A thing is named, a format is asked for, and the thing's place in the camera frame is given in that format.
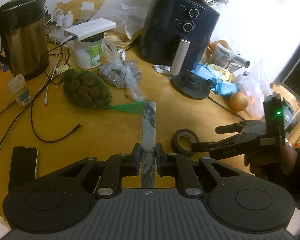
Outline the person right hand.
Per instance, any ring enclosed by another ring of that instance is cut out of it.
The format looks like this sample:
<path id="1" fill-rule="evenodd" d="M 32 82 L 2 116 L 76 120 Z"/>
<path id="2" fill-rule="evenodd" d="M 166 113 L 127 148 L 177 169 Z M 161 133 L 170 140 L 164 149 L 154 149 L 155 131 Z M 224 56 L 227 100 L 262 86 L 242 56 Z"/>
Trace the person right hand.
<path id="1" fill-rule="evenodd" d="M 260 152 L 244 155 L 244 165 L 249 166 L 249 171 L 258 178 L 269 179 L 271 173 L 279 174 L 278 171 L 270 171 L 271 166 L 278 167 L 284 175 L 289 175 L 296 165 L 298 153 L 285 143 L 279 152 Z"/>

